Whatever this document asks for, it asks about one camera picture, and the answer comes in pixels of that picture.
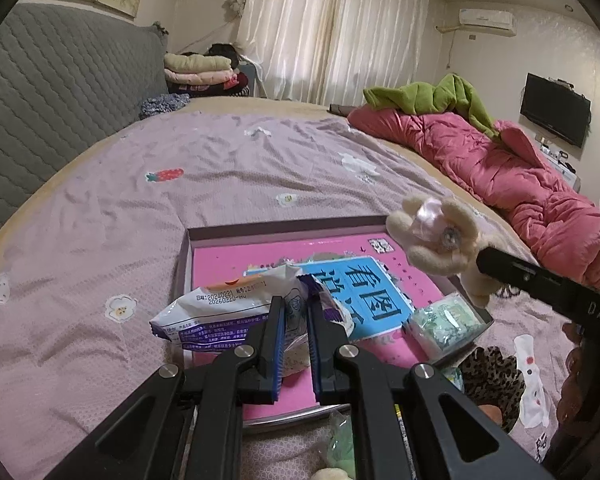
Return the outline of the person's right hand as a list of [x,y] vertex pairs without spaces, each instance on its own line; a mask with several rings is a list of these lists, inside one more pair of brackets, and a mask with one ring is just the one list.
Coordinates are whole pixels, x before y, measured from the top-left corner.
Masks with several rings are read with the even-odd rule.
[[573,348],[566,357],[567,378],[557,407],[559,449],[575,460],[600,444],[600,334],[573,322],[562,326]]

